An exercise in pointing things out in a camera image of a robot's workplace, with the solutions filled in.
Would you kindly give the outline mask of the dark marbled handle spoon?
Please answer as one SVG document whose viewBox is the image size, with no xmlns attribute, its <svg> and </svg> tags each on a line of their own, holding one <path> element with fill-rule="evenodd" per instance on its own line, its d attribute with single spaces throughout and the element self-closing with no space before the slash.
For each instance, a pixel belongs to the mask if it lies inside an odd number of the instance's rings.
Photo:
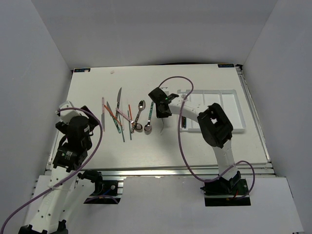
<svg viewBox="0 0 312 234">
<path fill-rule="evenodd" d="M 133 126 L 136 127 L 137 125 L 137 122 L 138 122 L 138 119 L 139 119 L 139 116 L 141 114 L 141 112 L 146 108 L 146 102 L 145 100 L 141 100 L 138 104 L 138 113 L 136 115 L 136 118 L 135 118 L 135 121 L 133 123 Z"/>
</svg>

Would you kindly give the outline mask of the dark marbled handle fork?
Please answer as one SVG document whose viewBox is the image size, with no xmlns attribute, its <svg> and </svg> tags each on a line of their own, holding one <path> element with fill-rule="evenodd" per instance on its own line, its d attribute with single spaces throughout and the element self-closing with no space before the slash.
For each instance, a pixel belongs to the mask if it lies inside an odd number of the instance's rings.
<svg viewBox="0 0 312 234">
<path fill-rule="evenodd" d="M 181 119 L 181 127 L 183 129 L 187 128 L 187 118 L 186 117 L 182 117 L 182 119 Z"/>
</svg>

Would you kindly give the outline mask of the green handle spoon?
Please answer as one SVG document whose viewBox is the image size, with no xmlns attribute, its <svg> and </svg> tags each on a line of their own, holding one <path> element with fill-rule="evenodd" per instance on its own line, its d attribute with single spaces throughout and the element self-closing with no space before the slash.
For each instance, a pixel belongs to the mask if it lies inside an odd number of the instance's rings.
<svg viewBox="0 0 312 234">
<path fill-rule="evenodd" d="M 150 110 L 149 110 L 148 122 L 144 126 L 144 132 L 146 134 L 149 134 L 151 132 L 151 130 L 152 130 L 151 119 L 152 119 L 153 107 L 154 107 L 154 102 L 152 101 L 151 102 L 151 106 L 150 106 Z"/>
</svg>

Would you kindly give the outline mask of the pink handle knife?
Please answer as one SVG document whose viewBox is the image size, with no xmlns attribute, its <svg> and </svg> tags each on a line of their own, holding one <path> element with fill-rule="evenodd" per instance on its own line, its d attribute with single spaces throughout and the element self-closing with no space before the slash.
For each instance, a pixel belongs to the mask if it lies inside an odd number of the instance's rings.
<svg viewBox="0 0 312 234">
<path fill-rule="evenodd" d="M 105 103 L 104 103 L 104 97 L 101 98 L 101 106 L 102 106 L 101 125 L 102 125 L 103 132 L 105 132 Z"/>
</svg>

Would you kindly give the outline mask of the green handle knife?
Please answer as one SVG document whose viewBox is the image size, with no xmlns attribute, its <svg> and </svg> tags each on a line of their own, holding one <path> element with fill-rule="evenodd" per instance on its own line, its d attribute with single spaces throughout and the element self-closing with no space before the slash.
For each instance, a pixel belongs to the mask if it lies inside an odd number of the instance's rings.
<svg viewBox="0 0 312 234">
<path fill-rule="evenodd" d="M 116 120 L 116 117 L 113 115 L 113 112 L 112 112 L 112 110 L 110 108 L 110 105 L 109 105 L 108 101 L 106 101 L 106 106 L 107 106 L 108 112 L 110 113 L 110 115 L 111 115 L 111 117 L 112 117 L 112 119 L 114 121 L 114 124 L 115 124 L 115 126 L 117 128 L 118 133 L 121 134 L 121 129 L 120 129 L 119 125 L 118 125 L 118 121 Z"/>
</svg>

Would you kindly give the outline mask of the dark marbled handle knife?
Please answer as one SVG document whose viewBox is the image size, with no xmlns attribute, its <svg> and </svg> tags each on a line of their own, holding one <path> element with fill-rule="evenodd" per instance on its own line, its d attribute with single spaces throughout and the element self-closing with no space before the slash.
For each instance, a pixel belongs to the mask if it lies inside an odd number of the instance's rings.
<svg viewBox="0 0 312 234">
<path fill-rule="evenodd" d="M 122 87 L 120 87 L 118 94 L 117 94 L 117 109 L 119 109 L 120 106 L 120 99 L 121 99 L 121 91 L 122 91 Z"/>
</svg>

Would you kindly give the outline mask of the pink handle spoon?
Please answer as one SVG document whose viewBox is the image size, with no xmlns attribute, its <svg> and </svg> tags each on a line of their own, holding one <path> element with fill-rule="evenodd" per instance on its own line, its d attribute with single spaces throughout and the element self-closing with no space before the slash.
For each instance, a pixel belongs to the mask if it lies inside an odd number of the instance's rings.
<svg viewBox="0 0 312 234">
<path fill-rule="evenodd" d="M 130 119 L 127 115 L 125 115 L 119 108 L 116 108 L 116 111 L 121 114 L 128 122 L 131 123 L 132 127 L 134 130 L 137 130 L 137 131 L 142 131 L 143 127 L 141 124 L 133 121 L 132 119 Z"/>
</svg>

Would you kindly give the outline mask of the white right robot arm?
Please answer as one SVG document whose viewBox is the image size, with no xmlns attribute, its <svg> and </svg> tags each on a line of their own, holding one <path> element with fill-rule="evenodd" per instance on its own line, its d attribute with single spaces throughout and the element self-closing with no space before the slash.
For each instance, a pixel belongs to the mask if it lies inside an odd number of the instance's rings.
<svg viewBox="0 0 312 234">
<path fill-rule="evenodd" d="M 161 117 L 178 115 L 199 124 L 204 140 L 213 148 L 219 169 L 219 176 L 211 182 L 220 182 L 221 191 L 225 194 L 230 195 L 236 191 L 241 175 L 232 152 L 233 126 L 222 107 L 217 103 L 209 106 L 195 104 L 177 94 L 166 95 L 159 87 L 148 96 Z"/>
</svg>

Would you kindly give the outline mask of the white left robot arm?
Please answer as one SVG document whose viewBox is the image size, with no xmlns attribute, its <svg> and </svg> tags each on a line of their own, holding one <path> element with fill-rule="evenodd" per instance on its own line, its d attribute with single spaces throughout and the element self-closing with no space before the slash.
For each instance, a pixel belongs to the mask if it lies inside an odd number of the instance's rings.
<svg viewBox="0 0 312 234">
<path fill-rule="evenodd" d="M 70 101 L 59 106 L 56 114 L 60 121 L 56 128 L 63 134 L 52 162 L 48 188 L 37 212 L 20 234 L 66 234 L 67 223 L 74 217 L 79 205 L 90 194 L 97 195 L 103 182 L 80 171 L 91 159 L 91 136 L 100 121 L 86 107 L 75 108 Z"/>
</svg>

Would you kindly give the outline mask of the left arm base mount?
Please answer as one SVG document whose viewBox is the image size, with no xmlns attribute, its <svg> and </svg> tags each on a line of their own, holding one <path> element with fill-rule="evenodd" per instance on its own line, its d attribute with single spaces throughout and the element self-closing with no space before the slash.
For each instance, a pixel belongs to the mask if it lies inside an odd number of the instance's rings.
<svg viewBox="0 0 312 234">
<path fill-rule="evenodd" d="M 101 172 L 87 170 L 78 173 L 79 181 L 87 182 L 93 189 L 87 197 L 84 204 L 118 204 L 121 198 L 118 198 L 118 181 L 104 180 Z"/>
</svg>

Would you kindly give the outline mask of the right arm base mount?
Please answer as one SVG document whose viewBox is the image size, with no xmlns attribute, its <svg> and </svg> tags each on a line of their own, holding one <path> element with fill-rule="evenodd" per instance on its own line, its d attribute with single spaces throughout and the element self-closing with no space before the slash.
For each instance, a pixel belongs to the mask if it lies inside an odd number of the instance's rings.
<svg viewBox="0 0 312 234">
<path fill-rule="evenodd" d="M 240 179 L 232 189 L 222 188 L 220 182 L 204 183 L 200 188 L 204 193 L 206 207 L 251 206 L 246 179 Z"/>
</svg>

